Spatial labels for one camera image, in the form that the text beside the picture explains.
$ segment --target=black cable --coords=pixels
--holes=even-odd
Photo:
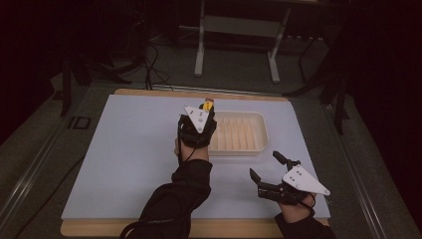
[[[193,153],[196,151],[196,146],[193,148],[192,152],[190,153],[190,155],[186,158],[186,161],[190,159],[190,157],[193,155]]]
[[[165,84],[165,85],[167,85],[170,89],[171,89],[171,91],[172,92],[174,92],[174,89],[173,89],[173,87],[170,85],[170,84],[168,84],[168,81],[170,80],[170,76],[167,74],[167,73],[165,73],[165,72],[163,72],[163,71],[160,71],[160,70],[157,70],[155,67],[151,67],[151,69],[150,70],[153,70],[154,71],[154,73],[155,73],[155,75],[161,80],[161,81],[159,81],[159,82],[156,82],[156,83],[152,83],[153,85],[158,85],[158,84],[161,84],[161,83],[163,83],[163,84]],[[164,78],[162,78],[160,75],[159,75],[159,73],[160,74],[164,74],[165,76],[166,76],[166,79],[164,79]]]
[[[17,239],[21,233],[34,221],[34,219],[40,214],[40,212],[44,209],[44,207],[50,202],[50,200],[53,198],[53,196],[56,194],[56,192],[59,190],[60,186],[63,184],[63,182],[66,180],[66,178],[69,176],[69,174],[84,160],[85,156],[81,157],[75,164],[71,167],[71,169],[65,174],[65,176],[60,180],[57,187],[53,190],[53,192],[50,194],[50,196],[44,201],[44,203],[41,205],[41,207],[37,210],[37,212],[25,223],[25,225],[19,230],[18,234],[14,237],[14,239]]]
[[[151,77],[150,77],[151,68],[148,66],[147,60],[145,60],[144,62],[145,62],[145,66],[146,66],[145,89],[146,90],[152,90]]]
[[[155,52],[154,60],[151,63],[151,67],[153,67],[155,65],[155,62],[158,59],[158,49],[156,47],[154,47],[153,45],[151,45],[151,44],[148,44],[148,47],[152,48],[154,50],[154,52]]]
[[[307,204],[305,204],[304,202],[302,202],[302,201],[298,201],[298,204],[300,204],[301,206],[303,206],[303,207],[305,207],[305,208],[307,208],[310,212],[311,212],[311,214],[314,216],[314,214],[315,214],[315,211],[314,211],[314,206],[316,205],[316,198],[311,194],[311,193],[309,193],[309,195],[313,198],[313,200],[314,200],[314,202],[313,202],[313,205],[312,206],[309,206],[309,205],[307,205]]]

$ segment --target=metal stand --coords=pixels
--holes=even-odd
[[[279,71],[276,63],[277,52],[286,29],[286,24],[289,20],[291,8],[287,8],[284,12],[283,21],[270,22],[259,21],[240,18],[229,18],[210,16],[205,14],[205,0],[201,1],[201,16],[199,20],[199,45],[196,54],[195,63],[195,77],[202,76],[202,69],[204,64],[204,35],[205,31],[220,32],[229,34],[260,36],[275,38],[276,42],[271,51],[268,52],[268,61],[270,64],[270,71],[273,83],[279,83]]]

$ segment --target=yellow object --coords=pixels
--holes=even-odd
[[[205,103],[204,103],[202,110],[204,110],[205,112],[209,112],[209,111],[211,111],[213,105],[214,105],[214,100],[207,98],[207,99],[205,99]]]

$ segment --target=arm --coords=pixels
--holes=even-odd
[[[181,153],[183,162],[172,174],[172,182],[159,186],[153,192],[139,221],[126,228],[129,230],[134,227],[127,236],[128,239],[174,239],[189,236],[190,214],[211,192],[209,178],[212,164],[208,161],[208,147],[194,150],[182,143]]]
[[[303,200],[308,206],[314,204],[309,195]],[[302,205],[284,205],[279,203],[282,213],[275,217],[277,225],[286,239],[335,239],[331,228],[314,219],[314,213]]]

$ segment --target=white table leg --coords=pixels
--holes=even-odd
[[[279,70],[277,69],[277,63],[276,63],[276,56],[277,56],[277,52],[279,51],[280,42],[282,41],[283,34],[286,29],[286,25],[289,20],[290,12],[291,12],[290,8],[286,9],[285,16],[283,17],[283,22],[280,23],[280,27],[277,33],[276,43],[274,45],[274,48],[272,51],[268,52],[268,62],[270,64],[271,79],[273,80],[273,83],[280,82]]]
[[[204,65],[204,17],[205,17],[205,0],[201,1],[201,17],[199,19],[199,46],[198,52],[196,53],[195,63],[195,77],[202,76],[202,66]]]

